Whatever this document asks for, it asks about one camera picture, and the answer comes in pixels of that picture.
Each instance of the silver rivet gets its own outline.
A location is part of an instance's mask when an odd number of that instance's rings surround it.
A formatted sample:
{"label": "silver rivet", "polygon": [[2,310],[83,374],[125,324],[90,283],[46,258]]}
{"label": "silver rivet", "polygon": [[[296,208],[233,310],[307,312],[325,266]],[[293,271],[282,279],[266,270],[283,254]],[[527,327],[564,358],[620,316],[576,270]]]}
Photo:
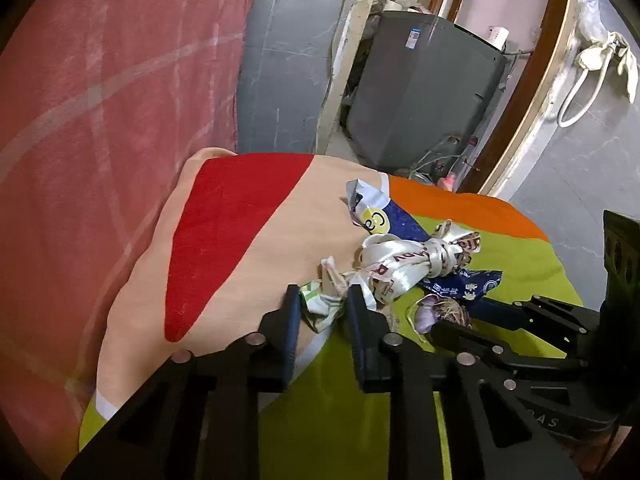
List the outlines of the silver rivet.
{"label": "silver rivet", "polygon": [[456,355],[456,361],[458,361],[463,366],[471,366],[476,363],[476,358],[473,357],[469,352],[460,352]]}
{"label": "silver rivet", "polygon": [[402,336],[395,332],[389,332],[388,334],[385,334],[382,341],[389,346],[400,346],[402,344]]}
{"label": "silver rivet", "polygon": [[267,338],[263,336],[260,332],[251,332],[244,336],[244,340],[247,341],[251,346],[260,346],[267,341]]}
{"label": "silver rivet", "polygon": [[192,355],[193,354],[191,354],[191,352],[183,348],[181,350],[176,350],[174,353],[171,354],[171,361],[181,365],[182,363],[185,363],[189,359],[191,359]]}

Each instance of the blue and white sticker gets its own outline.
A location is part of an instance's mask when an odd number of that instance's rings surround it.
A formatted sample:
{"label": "blue and white sticker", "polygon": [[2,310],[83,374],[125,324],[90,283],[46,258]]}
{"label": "blue and white sticker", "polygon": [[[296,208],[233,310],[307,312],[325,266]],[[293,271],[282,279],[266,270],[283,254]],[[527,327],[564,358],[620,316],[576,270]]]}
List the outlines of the blue and white sticker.
{"label": "blue and white sticker", "polygon": [[407,38],[404,46],[407,48],[415,48],[418,38],[420,38],[420,29],[414,27],[411,29],[411,32],[409,32],[409,37]]}

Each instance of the green fabric section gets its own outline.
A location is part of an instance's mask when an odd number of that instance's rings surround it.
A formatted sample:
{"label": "green fabric section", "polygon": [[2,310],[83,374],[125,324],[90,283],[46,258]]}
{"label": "green fabric section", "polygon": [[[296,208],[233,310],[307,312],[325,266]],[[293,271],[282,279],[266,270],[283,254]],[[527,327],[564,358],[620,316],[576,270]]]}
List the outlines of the green fabric section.
{"label": "green fabric section", "polygon": [[[417,220],[427,232],[441,222],[420,217]],[[502,283],[490,291],[489,297],[511,303],[539,294],[580,304],[549,243],[489,232],[481,232],[481,236],[482,250],[473,255],[470,268],[503,270]],[[399,331],[425,350],[433,351],[431,345],[418,339],[406,319],[407,310],[423,295],[420,289],[412,289],[394,303],[393,311],[399,320]],[[523,330],[509,332],[480,322],[475,326],[509,342],[522,354],[564,356]],[[446,478],[450,479],[446,429],[437,394],[436,409]],[[388,410],[388,395],[365,395],[358,389],[351,347],[340,322],[290,389],[260,413],[260,478],[386,479]],[[103,424],[92,400],[82,421],[81,448]]]}

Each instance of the blue candy wrapper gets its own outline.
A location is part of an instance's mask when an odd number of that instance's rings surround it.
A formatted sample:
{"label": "blue candy wrapper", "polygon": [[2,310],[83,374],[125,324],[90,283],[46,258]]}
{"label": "blue candy wrapper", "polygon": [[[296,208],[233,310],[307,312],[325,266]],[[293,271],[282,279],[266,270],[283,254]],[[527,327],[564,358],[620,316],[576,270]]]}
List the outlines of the blue candy wrapper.
{"label": "blue candy wrapper", "polygon": [[423,278],[418,282],[422,288],[426,288],[443,298],[453,298],[462,303],[473,303],[482,298],[492,288],[500,285],[502,280],[501,270],[468,270],[460,269],[460,272],[448,276],[436,278]]}
{"label": "blue candy wrapper", "polygon": [[347,202],[354,224],[363,226],[370,234],[393,234],[415,242],[430,238],[388,194],[360,179],[347,182]]}

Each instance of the white cable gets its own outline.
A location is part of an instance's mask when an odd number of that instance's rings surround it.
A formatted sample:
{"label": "white cable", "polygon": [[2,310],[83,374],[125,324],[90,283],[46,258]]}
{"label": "white cable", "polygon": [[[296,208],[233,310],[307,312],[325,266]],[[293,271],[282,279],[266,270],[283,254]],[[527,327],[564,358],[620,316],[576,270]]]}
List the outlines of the white cable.
{"label": "white cable", "polygon": [[566,113],[566,110],[569,107],[569,104],[571,104],[571,101],[573,100],[575,95],[578,93],[578,90],[582,86],[582,83],[584,83],[584,80],[587,79],[587,74],[589,73],[589,69],[588,68],[582,69],[582,74],[580,74],[578,81],[575,83],[574,87],[571,88],[571,91],[569,92],[567,97],[564,98],[564,102],[562,102],[562,107],[560,108],[560,111],[558,112],[558,116],[556,117],[556,122],[558,123],[558,126],[560,126],[561,128],[566,128],[568,126],[571,126],[572,124],[576,123],[578,119],[580,119],[585,113],[587,113],[587,110],[589,109],[589,107],[596,100],[596,97],[598,96],[598,92],[600,92],[600,88],[602,88],[602,83],[604,82],[604,78],[607,75],[607,68],[609,67],[609,62],[611,61],[613,52],[614,52],[613,48],[607,49],[606,57],[602,62],[602,68],[600,69],[600,77],[598,78],[598,84],[596,85],[596,89],[593,91],[591,98],[589,99],[589,101],[587,101],[587,104],[585,104],[584,107],[577,114],[575,114],[571,119],[563,120],[564,114]]}

